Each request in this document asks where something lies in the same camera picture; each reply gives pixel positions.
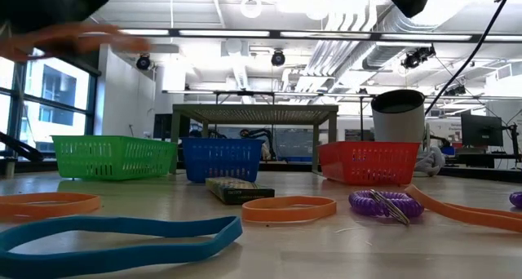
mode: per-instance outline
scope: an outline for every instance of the green plastic basket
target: green plastic basket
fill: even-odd
[[[166,175],[177,145],[127,136],[52,136],[65,178],[124,180]]]

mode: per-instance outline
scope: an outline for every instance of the ceiling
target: ceiling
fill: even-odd
[[[242,1],[111,0],[96,12],[92,19],[97,23],[116,24],[122,28],[292,30],[324,30],[328,27],[329,19],[333,19],[331,15],[330,18],[322,20],[309,18],[311,11],[308,8],[316,9],[315,7],[318,6],[316,2],[307,2],[308,0],[292,0],[293,2],[289,2],[289,0],[259,0],[262,3],[261,13],[258,17],[251,19],[241,13]],[[350,4],[343,1],[336,3]],[[378,19],[371,30],[382,30],[379,25],[381,25],[383,17],[389,12],[391,3],[388,0],[373,0],[372,3],[375,5]],[[469,0],[463,4],[463,7],[451,14],[443,24],[436,27],[434,31],[441,33],[481,33],[497,6],[498,3],[493,2],[493,0]],[[435,7],[433,15],[436,18],[448,6],[441,7],[439,3]],[[349,11],[354,11],[358,15],[357,17],[360,17],[358,9],[347,9],[345,12],[348,13]],[[498,17],[492,33],[522,34],[522,24],[514,23],[521,16],[522,0],[509,0]],[[225,40],[225,38],[155,38],[153,43],[179,46],[179,55],[183,57],[188,66],[187,84],[197,86],[197,88],[210,89],[213,88],[212,84],[226,82],[227,78],[233,78],[235,74],[230,57],[222,56],[222,42]],[[281,77],[285,69],[305,69],[318,43],[318,41],[312,40],[271,39],[249,39],[247,42],[251,50],[258,50],[250,51],[249,56],[243,58],[247,76],[249,78],[275,78],[278,80],[282,80]],[[405,48],[401,53],[402,55],[388,61],[387,65],[377,73],[369,74],[367,79],[360,82],[359,85],[367,87],[375,93],[406,87],[418,88],[422,92],[430,93],[436,89],[436,86],[447,82],[452,76],[450,73],[457,72],[474,47],[474,44],[466,43],[437,43],[434,48],[440,61],[431,58],[419,68],[407,73],[399,66],[400,60],[404,58],[405,52],[412,51],[414,48]],[[273,67],[270,63],[274,49],[284,51],[286,57],[284,66]],[[152,58],[159,64],[167,61],[169,57],[170,54],[152,54]],[[468,90],[480,93],[480,89],[484,88],[485,76],[495,72],[497,68],[517,60],[522,60],[522,45],[520,44],[484,44],[476,55],[474,66],[466,68],[462,72],[461,79],[464,79]],[[354,91],[355,89],[352,88],[344,92],[353,93]]]

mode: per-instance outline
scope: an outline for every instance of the blue plastic basket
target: blue plastic basket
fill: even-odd
[[[233,177],[255,182],[261,159],[261,139],[186,138],[183,154],[187,178],[205,183],[210,177]]]

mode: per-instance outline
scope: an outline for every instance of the red plastic basket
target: red plastic basket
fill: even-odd
[[[319,146],[323,176],[350,185],[409,184],[416,143],[340,141]]]

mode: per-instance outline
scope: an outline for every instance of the blue rubber band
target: blue rubber band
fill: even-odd
[[[73,230],[158,237],[216,235],[212,240],[202,243],[128,246],[51,255],[23,255],[9,252],[26,242]],[[45,219],[0,233],[0,276],[47,279],[114,272],[153,264],[194,262],[219,253],[241,234],[241,221],[235,216],[189,222],[92,216]]]

